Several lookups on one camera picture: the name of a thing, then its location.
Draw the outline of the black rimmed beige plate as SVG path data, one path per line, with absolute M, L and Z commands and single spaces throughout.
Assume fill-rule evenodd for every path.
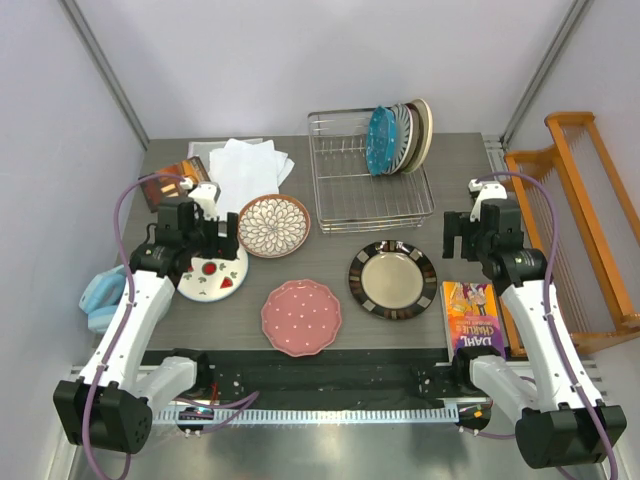
M 386 320 L 409 320 L 422 314 L 438 291 L 435 267 L 419 248 L 399 240 L 363 247 L 348 269 L 354 300 Z

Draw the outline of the pink polka dot plate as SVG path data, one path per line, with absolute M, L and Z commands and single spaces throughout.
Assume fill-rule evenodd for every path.
M 338 335 L 341 305 L 323 284 L 287 281 L 269 294 L 261 309 L 261 326 L 274 349 L 291 357 L 317 355 Z

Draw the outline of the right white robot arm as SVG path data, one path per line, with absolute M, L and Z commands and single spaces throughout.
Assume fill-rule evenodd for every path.
M 534 380 L 523 380 L 497 349 L 464 347 L 451 380 L 457 391 L 486 393 L 514 425 L 515 440 L 533 469 L 607 461 L 618 476 L 613 447 L 627 427 L 621 407 L 604 402 L 585 372 L 558 306 L 547 259 L 524 245 L 521 212 L 510 199 L 486 199 L 477 214 L 444 215 L 443 255 L 478 261 L 514 319 Z

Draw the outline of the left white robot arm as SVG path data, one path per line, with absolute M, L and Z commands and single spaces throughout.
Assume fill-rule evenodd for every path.
M 236 258 L 237 214 L 228 214 L 224 222 L 221 228 L 218 219 L 206 218 L 199 202 L 187 197 L 160 204 L 154 239 L 132 252 L 125 266 L 125 291 L 97 351 L 77 380 L 60 381 L 53 393 L 71 444 L 136 454 L 149 437 L 155 414 L 183 394 L 200 399 L 211 391 L 213 373 L 200 351 L 174 349 L 144 379 L 138 370 L 193 259 Z

